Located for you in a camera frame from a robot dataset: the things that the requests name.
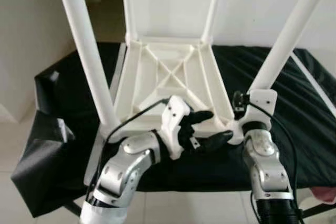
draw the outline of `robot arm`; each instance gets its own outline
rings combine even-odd
[[[90,202],[84,202],[80,223],[123,223],[142,174],[164,159],[178,159],[188,148],[200,148],[192,137],[192,124],[212,116],[210,111],[193,112],[173,95],[163,111],[161,129],[126,138],[107,161]]]
[[[274,90],[251,90],[248,95],[236,97],[234,104],[240,104],[236,109],[245,111],[238,120],[244,135],[243,158],[249,168],[260,223],[298,223],[293,190],[269,132],[276,100]]]

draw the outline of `black cable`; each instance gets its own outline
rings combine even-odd
[[[294,159],[294,175],[293,175],[293,197],[294,197],[294,205],[296,208],[296,211],[299,212],[299,206],[298,206],[298,202],[297,202],[297,195],[296,195],[296,188],[297,188],[297,180],[298,180],[298,155],[297,155],[297,151],[296,151],[296,147],[294,145],[294,141],[293,138],[291,137],[290,133],[287,131],[286,127],[283,125],[283,123],[277,119],[275,116],[272,116],[271,114],[269,114],[266,110],[264,110],[263,108],[259,107],[258,105],[255,105],[254,103],[249,102],[249,105],[251,105],[252,107],[255,107],[256,109],[260,110],[262,113],[266,114],[268,117],[270,117],[271,119],[273,119],[279,126],[280,128],[283,130],[283,132],[285,133],[286,137],[289,140],[289,143],[291,145],[292,151],[293,151],[293,159]],[[300,214],[298,214],[298,218],[301,224],[304,224],[304,221],[301,217]]]
[[[251,203],[251,206],[252,206],[252,209],[253,209],[253,212],[254,212],[254,215],[256,216],[257,220],[258,220],[258,223],[261,224],[261,221],[260,221],[260,218],[257,214],[257,211],[256,211],[256,208],[254,207],[254,204],[253,204],[253,192],[251,191],[251,194],[250,194],[250,203]]]
[[[110,132],[110,134],[108,135],[108,137],[106,138],[106,140],[103,143],[103,147],[101,149],[100,152],[100,156],[99,156],[99,160],[98,160],[98,165],[97,165],[97,169],[91,179],[91,182],[88,186],[87,192],[86,192],[86,201],[88,201],[89,199],[89,194],[91,192],[91,188],[94,184],[94,181],[96,180],[96,183],[98,182],[99,179],[99,174],[101,173],[101,160],[102,160],[102,154],[111,138],[111,136],[119,129],[121,129],[122,127],[124,127],[126,124],[128,124],[129,122],[133,121],[134,119],[138,118],[139,116],[143,115],[144,113],[146,113],[148,110],[151,110],[152,108],[154,108],[155,106],[159,105],[160,103],[164,103],[167,104],[169,101],[169,99],[161,99],[157,102],[155,102],[154,104],[148,106],[147,108],[145,108],[144,110],[140,111],[139,113],[135,114],[134,116],[132,116],[131,118],[127,119],[126,121],[124,121],[123,123],[121,123],[120,125],[118,125],[113,131]]]

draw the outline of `red object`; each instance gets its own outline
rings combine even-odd
[[[336,203],[336,187],[312,187],[311,192],[315,198],[328,205]]]

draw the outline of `white wall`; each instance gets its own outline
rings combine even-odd
[[[61,0],[0,0],[0,122],[20,120],[34,76],[72,43]]]
[[[219,0],[214,43],[271,46],[297,0]],[[200,37],[209,0],[134,0],[140,35]],[[336,76],[336,0],[322,0],[299,47]]]

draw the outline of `white tube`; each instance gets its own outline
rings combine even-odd
[[[130,46],[130,41],[137,39],[137,32],[135,29],[135,16],[134,16],[134,11],[133,11],[133,1],[123,0],[123,2],[124,2],[124,13],[125,13],[125,24],[126,24],[125,41],[126,41],[126,45]]]
[[[280,74],[319,0],[298,0],[251,89],[269,89]]]
[[[207,44],[211,44],[213,40],[214,20],[217,10],[218,0],[211,0],[209,6],[209,12],[206,17],[205,27],[201,36],[201,41]]]
[[[101,133],[106,137],[120,122],[115,115],[86,3],[85,0],[62,1],[98,112]]]
[[[321,88],[321,86],[317,83],[315,78],[311,75],[311,73],[308,71],[308,69],[302,64],[301,60],[292,52],[290,54],[291,58],[294,60],[296,65],[298,65],[299,69],[301,69],[302,73],[306,76],[308,81],[311,83],[311,85],[315,88],[317,94],[320,95],[321,99],[324,101],[326,106],[329,108],[331,114],[336,119],[336,107],[335,105],[330,101],[327,94],[324,92],[324,90]]]

